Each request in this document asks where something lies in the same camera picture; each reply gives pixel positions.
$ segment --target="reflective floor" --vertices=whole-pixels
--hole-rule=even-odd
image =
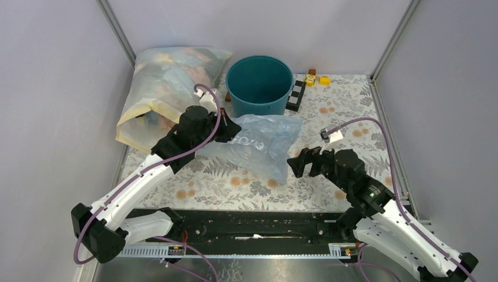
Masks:
[[[374,249],[367,249],[364,261],[381,264],[394,271],[403,282],[416,280],[391,259]],[[338,260],[213,260],[220,276],[220,281],[239,282],[321,282],[366,281],[358,267],[344,267]],[[209,267],[202,259],[183,259],[179,266],[193,270],[197,274],[214,281]],[[372,282],[396,281],[382,270],[365,267],[365,272]],[[165,282],[165,281],[199,281],[195,277],[174,268],[165,268],[159,260],[151,258],[115,258],[99,266],[94,282]]]

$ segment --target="yellow toy block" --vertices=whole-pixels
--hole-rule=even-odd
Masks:
[[[321,85],[330,85],[330,78],[326,77],[326,76],[322,76],[320,77],[320,84]]]
[[[304,82],[306,82],[306,86],[308,87],[315,85],[315,76],[310,75],[309,73],[306,74],[306,80],[304,80]]]

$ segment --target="floral tablecloth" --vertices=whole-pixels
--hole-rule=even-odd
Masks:
[[[365,75],[331,75],[329,86],[307,87],[298,112],[285,114],[300,118],[304,125],[289,155],[297,156],[303,147],[323,146],[319,131],[361,116],[378,118]],[[304,75],[294,75],[303,80]],[[218,88],[229,116],[231,103],[224,77]],[[342,129],[344,140],[337,149],[354,149],[365,162],[367,172],[392,187],[389,160],[381,131],[371,122],[359,122]],[[130,148],[122,179],[144,160],[145,154]],[[322,176],[296,179],[288,169],[287,184],[256,175],[222,159],[196,157],[174,177],[155,187],[138,207],[217,210],[279,210],[344,212],[350,207],[345,193]]]

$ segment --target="blue plastic bag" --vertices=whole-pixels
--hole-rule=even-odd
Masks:
[[[244,115],[233,121],[242,130],[232,141],[211,142],[196,153],[224,158],[237,166],[285,184],[288,151],[301,132],[302,121],[280,115]]]

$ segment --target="wooden block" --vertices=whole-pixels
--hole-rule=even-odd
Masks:
[[[321,76],[320,77],[320,82],[319,83],[321,85],[330,85],[330,82],[331,82],[330,78],[328,78],[326,76]]]

